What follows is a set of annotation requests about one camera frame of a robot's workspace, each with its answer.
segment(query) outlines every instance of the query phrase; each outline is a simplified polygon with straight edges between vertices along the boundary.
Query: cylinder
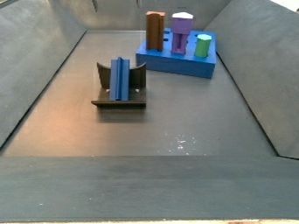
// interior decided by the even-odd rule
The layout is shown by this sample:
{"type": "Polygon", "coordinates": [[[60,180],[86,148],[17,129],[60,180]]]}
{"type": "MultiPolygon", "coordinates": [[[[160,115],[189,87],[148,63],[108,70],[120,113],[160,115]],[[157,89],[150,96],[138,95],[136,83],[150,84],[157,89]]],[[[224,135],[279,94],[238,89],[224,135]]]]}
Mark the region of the cylinder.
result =
{"type": "Polygon", "coordinates": [[[197,35],[196,49],[193,54],[197,57],[206,58],[209,47],[210,47],[210,36],[206,34],[197,35]]]}

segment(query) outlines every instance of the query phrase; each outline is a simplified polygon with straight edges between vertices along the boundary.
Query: blue block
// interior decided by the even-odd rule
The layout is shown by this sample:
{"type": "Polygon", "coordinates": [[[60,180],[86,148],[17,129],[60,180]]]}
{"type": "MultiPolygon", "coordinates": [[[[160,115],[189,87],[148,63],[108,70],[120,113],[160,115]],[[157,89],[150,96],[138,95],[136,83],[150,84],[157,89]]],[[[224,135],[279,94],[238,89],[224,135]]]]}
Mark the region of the blue block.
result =
{"type": "Polygon", "coordinates": [[[128,101],[129,60],[110,60],[109,100],[128,101]]]}
{"type": "Polygon", "coordinates": [[[148,70],[154,70],[160,72],[173,73],[173,74],[186,74],[192,76],[198,76],[202,78],[210,78],[213,73],[213,68],[216,65],[216,35],[212,32],[205,31],[190,31],[188,37],[188,44],[185,48],[185,54],[170,53],[172,50],[172,37],[170,29],[165,28],[162,42],[162,51],[145,50],[145,41],[140,45],[136,53],[136,65],[141,65],[145,62],[145,67],[148,70]],[[197,35],[206,34],[210,36],[209,42],[209,55],[206,58],[200,58],[193,55],[196,49],[197,35]]]}

